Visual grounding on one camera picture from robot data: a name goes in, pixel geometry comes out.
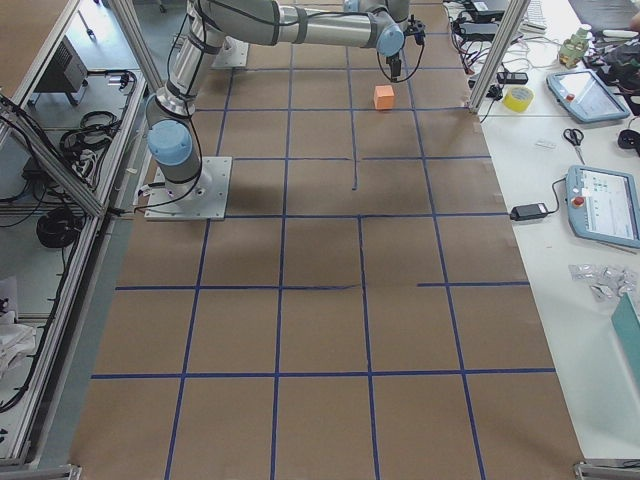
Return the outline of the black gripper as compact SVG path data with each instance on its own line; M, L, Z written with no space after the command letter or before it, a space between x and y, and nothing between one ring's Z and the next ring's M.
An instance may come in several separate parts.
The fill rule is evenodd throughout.
M424 45L426 38L425 28L424 22L411 14L407 20L404 36L406 39L413 38L417 45Z

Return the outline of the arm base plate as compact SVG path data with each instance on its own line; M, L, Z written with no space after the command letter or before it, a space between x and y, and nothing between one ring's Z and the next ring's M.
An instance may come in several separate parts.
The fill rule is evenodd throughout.
M249 44L227 37L211 68L215 70L245 68L248 61Z
M205 156L197 182L167 182L160 168L154 181L163 186L151 190L144 216L151 221L223 220L229 194L231 157Z

